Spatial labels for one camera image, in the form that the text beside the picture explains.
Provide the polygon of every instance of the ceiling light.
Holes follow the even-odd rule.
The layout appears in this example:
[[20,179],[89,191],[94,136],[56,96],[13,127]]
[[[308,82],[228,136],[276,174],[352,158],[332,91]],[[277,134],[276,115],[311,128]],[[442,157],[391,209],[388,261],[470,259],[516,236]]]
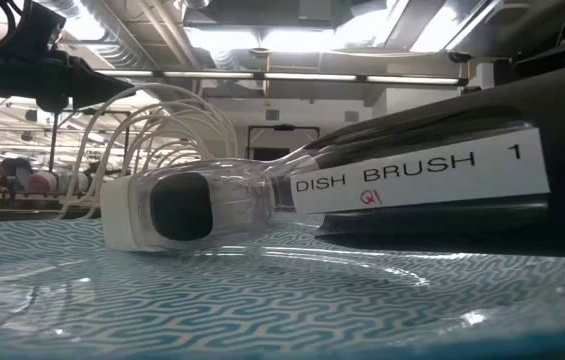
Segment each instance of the ceiling light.
[[460,22],[457,13],[444,6],[422,30],[411,52],[438,52],[444,49],[460,30]]
[[253,73],[223,71],[165,71],[164,76],[192,79],[253,79]]
[[8,157],[8,158],[19,158],[21,156],[23,156],[22,154],[16,154],[16,153],[12,153],[12,152],[5,152],[4,156]]
[[415,76],[367,76],[368,82],[386,84],[457,85],[459,79],[425,78]]
[[453,49],[484,20],[500,1],[482,0],[472,14],[462,19],[452,8],[442,7],[424,28],[411,47],[411,52],[438,52],[442,49]]
[[98,70],[102,75],[115,76],[115,77],[148,77],[153,76],[152,71],[147,70]]
[[254,49],[260,46],[250,30],[201,30],[185,28],[193,47],[218,52],[233,49]]
[[276,52],[321,52],[338,46],[333,30],[273,30],[262,41],[262,47]]
[[446,46],[446,50],[453,50],[456,46],[458,46],[464,38],[467,37],[475,29],[476,26],[482,23],[484,18],[487,17],[495,9],[496,6],[500,3],[500,0],[493,0],[491,1],[485,8],[482,10],[478,15],[475,16],[471,22],[460,31],[460,33],[453,38],[453,40]]
[[356,75],[328,75],[328,74],[292,74],[292,73],[265,73],[265,79],[271,80],[321,80],[321,81],[355,81]]
[[404,13],[404,9],[409,4],[409,0],[387,0],[387,9],[391,7],[389,17],[386,20],[386,23],[380,26],[380,31],[378,31],[373,39],[373,46],[381,46],[384,47],[384,44],[389,40],[391,33],[395,29],[395,26],[402,18],[402,14]]
[[[84,125],[81,124],[77,124],[75,122],[68,122],[67,126],[70,126],[72,128],[74,128],[75,130],[80,130],[80,131],[85,131],[86,128],[84,127]],[[101,144],[106,144],[106,142],[108,141],[105,137],[98,135],[98,134],[94,134],[94,133],[89,133],[87,135],[87,137],[89,138],[89,140],[95,141],[95,142],[99,142]],[[116,145],[118,146],[122,146],[124,147],[124,144],[120,144],[119,142],[115,142]]]
[[78,40],[101,40],[106,35],[104,27],[95,19],[82,1],[71,1],[70,14],[67,13],[65,8],[62,8],[63,2],[59,2],[60,4],[51,0],[37,0],[37,2],[67,18],[64,30]]
[[377,29],[386,26],[389,14],[389,10],[383,9],[354,17],[337,29],[335,42],[339,48],[370,45],[378,32]]

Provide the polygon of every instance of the black cap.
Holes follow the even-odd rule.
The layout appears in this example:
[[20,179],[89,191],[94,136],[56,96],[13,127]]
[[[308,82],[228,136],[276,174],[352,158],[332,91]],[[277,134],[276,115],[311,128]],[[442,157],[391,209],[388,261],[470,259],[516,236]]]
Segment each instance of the black cap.
[[151,218],[167,239],[193,241],[213,230],[209,184],[198,173],[181,173],[160,180],[151,191]]

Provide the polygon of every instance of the blue and white patterned surface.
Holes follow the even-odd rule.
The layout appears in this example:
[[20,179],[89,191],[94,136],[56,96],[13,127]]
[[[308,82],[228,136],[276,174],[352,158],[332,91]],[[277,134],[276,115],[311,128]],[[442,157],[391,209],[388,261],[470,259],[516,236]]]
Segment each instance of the blue and white patterned surface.
[[475,357],[474,344],[561,350],[565,259],[361,251],[296,232],[125,253],[104,247],[99,221],[0,223],[0,356]]

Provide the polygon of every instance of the cable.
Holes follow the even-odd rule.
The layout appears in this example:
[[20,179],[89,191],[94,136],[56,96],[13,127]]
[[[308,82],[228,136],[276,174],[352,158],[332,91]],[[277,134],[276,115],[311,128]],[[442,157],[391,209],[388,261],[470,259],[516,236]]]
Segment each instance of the cable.
[[[189,105],[188,103],[180,102],[177,105],[180,106],[180,107],[189,109],[191,111],[198,112],[199,114],[203,115],[205,118],[208,118],[210,121],[219,121],[221,124],[223,124],[224,127],[226,127],[228,132],[231,134],[231,138],[232,138],[231,140],[233,140],[233,142],[234,142],[233,152],[235,154],[237,154],[237,134],[235,132],[235,128],[231,125],[226,114],[223,114],[219,109],[217,109],[217,107],[215,107],[214,105],[204,101],[204,99],[199,97],[197,94],[195,94],[191,91],[188,91],[186,89],[174,86],[174,85],[142,84],[142,85],[138,85],[138,86],[135,86],[133,88],[127,89],[125,91],[122,91],[119,94],[113,96],[111,99],[106,101],[98,109],[98,111],[95,112],[95,114],[93,114],[93,116],[91,117],[91,120],[89,121],[89,123],[87,124],[87,126],[85,127],[85,130],[84,130],[84,136],[83,136],[82,141],[80,143],[80,148],[79,148],[78,153],[77,153],[76,162],[75,162],[74,167],[73,167],[73,176],[71,177],[71,180],[70,180],[70,183],[69,183],[69,187],[68,187],[69,189],[75,188],[75,184],[77,182],[77,174],[79,172],[80,165],[82,163],[82,157],[84,156],[84,152],[85,152],[85,148],[86,148],[86,144],[87,144],[88,134],[93,129],[98,118],[100,116],[102,116],[104,111],[109,106],[111,106],[111,104],[113,104],[113,102],[115,102],[116,100],[123,98],[126,95],[129,95],[133,92],[136,92],[136,91],[139,91],[139,90],[145,90],[145,89],[171,90],[171,91],[174,91],[174,92],[179,93],[181,95],[188,96],[188,97],[192,98],[192,100],[195,100],[196,103],[200,107],[204,108],[206,111],[203,111],[200,108],[197,108],[195,106]],[[163,104],[157,104],[157,106],[156,106],[156,104],[153,104],[153,106],[151,106],[151,107],[162,107],[162,106],[163,106]],[[87,194],[79,200],[72,201],[71,199],[73,197],[73,194],[72,194],[71,191],[68,191],[67,196],[66,196],[66,201],[64,202],[64,204],[62,206],[62,210],[60,211],[60,214],[59,214],[60,217],[63,217],[64,214],[66,214],[70,205],[76,204],[76,203],[81,203],[81,202],[85,201],[87,198],[93,199],[93,206],[91,208],[91,211],[89,211],[89,213],[87,214],[87,216],[91,216],[94,213],[94,208],[95,208],[95,205],[97,203],[98,196],[99,196],[99,190],[100,190],[101,182],[103,181],[103,178],[104,178],[104,171],[106,169],[106,163],[108,161],[108,157],[109,157],[109,154],[111,152],[111,148],[113,146],[113,143],[117,139],[117,137],[120,136],[120,134],[127,127],[129,127],[130,125],[135,124],[139,121],[149,120],[149,119],[163,119],[163,120],[170,120],[170,121],[177,122],[177,117],[170,118],[170,117],[166,117],[166,116],[162,116],[162,115],[157,115],[157,116],[156,115],[148,115],[148,116],[137,117],[137,115],[140,114],[142,111],[145,111],[146,108],[147,107],[144,107],[144,108],[136,111],[131,116],[127,117],[127,119],[124,120],[122,122],[122,124],[116,129],[114,134],[111,136],[111,141],[109,141],[109,143],[107,144],[107,148],[102,155],[101,164],[98,167],[98,171],[96,172],[96,176],[95,176],[93,182],[91,183],[91,187],[87,191]]]
[[[184,148],[182,148],[182,149],[176,149],[176,150],[173,150],[173,151],[171,151],[170,153],[166,154],[162,159],[160,159],[160,161],[158,161],[158,163],[157,163],[157,165],[156,165],[156,168],[158,168],[158,169],[161,168],[161,167],[162,167],[162,164],[164,164],[164,163],[166,162],[166,160],[168,160],[172,155],[175,155],[175,154],[177,154],[177,153],[179,153],[179,152],[181,152],[181,151],[184,151],[184,150],[188,150],[188,149],[184,149]],[[186,154],[183,154],[182,157],[185,157],[185,156],[196,156],[196,154],[186,153]],[[173,164],[173,161],[169,162],[169,163],[167,164],[167,167],[168,167],[168,166],[171,166],[171,164]]]
[[194,155],[194,154],[180,154],[180,155],[176,156],[175,158],[173,158],[173,160],[171,160],[166,166],[169,167],[169,166],[173,165],[174,162],[180,160],[181,158],[187,157],[187,156],[191,156],[191,155]]
[[12,36],[13,32],[15,31],[16,24],[15,24],[15,16],[13,15],[13,10],[9,7],[8,0],[0,0],[0,9],[4,15],[6,15],[6,21],[9,26],[9,29],[6,32],[6,36]]
[[[165,106],[176,106],[179,104],[185,104],[186,107],[188,109],[191,109],[191,107],[188,105],[190,102],[188,100],[177,100],[177,101],[168,101],[168,102],[164,102],[164,103],[158,103],[158,104],[151,104],[151,105],[147,105],[143,108],[140,108],[138,111],[136,111],[135,113],[131,114],[129,117],[134,117],[137,114],[143,112],[143,111],[147,111],[150,110],[152,108],[156,108],[156,107],[165,107]],[[202,110],[198,109],[197,111],[191,111],[193,113],[200,113],[202,115],[204,115],[207,119],[210,119],[211,121],[213,121],[214,124],[218,125],[219,128],[222,127],[222,123],[220,121],[218,121],[218,119],[214,119],[208,112],[201,112]],[[187,112],[178,112],[176,114],[174,114],[173,116],[177,116],[178,114],[185,114]],[[197,118],[187,118],[188,120],[191,121],[196,121],[196,122],[200,122],[202,124],[207,125],[209,128],[211,128],[214,132],[218,133],[218,135],[220,135],[220,138],[223,139],[225,141],[225,148],[226,148],[226,156],[227,157],[237,157],[238,156],[238,149],[237,149],[237,136],[235,135],[235,129],[233,128],[233,126],[231,125],[231,129],[229,130],[233,130],[232,134],[229,134],[230,137],[232,137],[232,141],[234,142],[235,148],[234,148],[234,152],[232,153],[230,148],[230,144],[227,144],[227,141],[230,142],[230,140],[227,140],[226,137],[221,134],[221,131],[218,130],[218,128],[214,127],[213,125],[207,123],[206,121],[202,120],[202,119],[197,119]],[[225,120],[225,122],[228,122],[228,118],[226,117],[226,115],[224,115],[223,120]]]
[[[147,123],[145,124],[144,128],[142,129],[142,131],[140,131],[140,133],[138,134],[138,136],[136,136],[136,138],[133,140],[133,142],[131,142],[131,146],[130,146],[130,147],[128,148],[128,150],[127,150],[127,156],[132,157],[132,156],[133,156],[133,152],[136,151],[136,149],[139,151],[139,148],[140,148],[140,146],[141,146],[141,143],[144,142],[144,141],[147,140],[147,139],[150,139],[150,138],[152,139],[152,138],[158,136],[159,134],[174,133],[174,134],[183,134],[184,136],[189,137],[189,138],[192,137],[198,144],[200,144],[201,149],[202,149],[204,152],[206,152],[206,153],[209,155],[209,157],[212,157],[212,156],[210,156],[211,154],[210,154],[210,152],[208,151],[208,149],[206,149],[206,146],[204,146],[203,141],[195,134],[195,132],[194,132],[191,128],[188,127],[188,125],[187,125],[186,123],[184,123],[184,122],[181,121],[181,120],[186,120],[186,119],[191,119],[191,120],[199,120],[199,119],[188,118],[188,117],[181,117],[181,118],[178,118],[178,117],[176,117],[176,116],[172,116],[172,117],[169,117],[169,118],[172,118],[173,120],[176,121],[176,123],[178,123],[179,125],[182,125],[182,127],[184,127],[185,130],[187,130],[189,133],[187,134],[187,133],[184,133],[184,132],[182,132],[182,131],[177,131],[177,130],[164,130],[164,131],[157,131],[157,132],[154,132],[153,134],[150,134],[150,135],[148,135],[148,136],[144,136],[144,133],[145,133],[146,131],[148,131],[148,130],[150,130],[150,129],[152,129],[152,128],[154,128],[154,127],[159,126],[159,125],[162,124],[162,122],[160,122],[160,121],[157,121],[157,122],[151,123],[151,124],[149,124],[149,123],[147,122]],[[129,157],[129,158],[125,158],[125,161],[124,161],[124,163],[123,163],[123,168],[122,168],[123,173],[126,173],[126,172],[124,172],[124,171],[127,170],[127,166],[130,164],[130,161],[131,161],[131,158],[130,158],[130,157]],[[134,172],[137,172],[137,165],[138,165],[138,160],[136,160]]]
[[[149,153],[146,156],[146,161],[144,162],[144,166],[142,167],[142,171],[147,171],[149,169],[149,162],[153,159],[153,157],[155,155],[157,155],[160,152],[160,150],[166,149],[167,147],[173,146],[173,145],[184,145],[184,146],[186,146],[188,144],[189,144],[188,141],[179,140],[179,141],[171,141],[171,142],[168,142],[166,144],[161,145],[160,147],[155,149],[152,153]],[[198,150],[197,146],[191,146],[190,148],[192,148],[193,150]]]
[[13,0],[6,0],[6,3],[11,6],[13,11],[15,11],[18,15],[22,16],[22,10],[20,10],[18,5]]
[[[136,148],[139,150],[139,147],[141,146],[141,143],[144,142],[144,141],[146,141],[146,140],[148,140],[149,138],[154,138],[154,137],[159,136],[159,135],[167,135],[167,134],[176,134],[176,135],[177,135],[177,134],[184,134],[184,133],[182,133],[182,132],[180,132],[180,131],[177,131],[177,130],[171,130],[171,131],[156,132],[156,133],[154,133],[154,134],[149,134],[149,135],[147,135],[144,139],[142,139],[139,143],[137,143],[137,144],[135,145],[134,150],[135,150]],[[199,147],[200,153],[201,153],[202,155],[205,155],[205,153],[208,154],[208,149],[206,149],[206,146],[204,145],[204,143],[198,142],[196,146]],[[133,158],[133,153],[132,153],[132,152],[128,152],[128,153],[127,153],[127,157],[124,158],[124,162],[122,163],[122,171],[123,171],[123,172],[128,169],[128,166],[129,166],[129,164],[131,163],[132,158]],[[136,157],[136,164],[135,164],[136,168],[137,168],[137,165],[138,165],[138,159],[137,159],[137,157]]]

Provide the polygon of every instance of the black machine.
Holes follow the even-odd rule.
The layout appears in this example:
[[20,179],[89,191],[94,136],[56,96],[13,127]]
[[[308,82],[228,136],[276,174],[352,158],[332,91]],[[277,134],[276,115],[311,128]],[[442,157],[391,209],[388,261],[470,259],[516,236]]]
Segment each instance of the black machine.
[[[9,30],[0,40],[0,96],[37,100],[41,109],[58,112],[69,97],[75,109],[101,103],[132,85],[98,74],[82,59],[57,50],[65,19],[46,7],[25,0],[19,9],[0,0]],[[20,14],[16,25],[13,12]]]

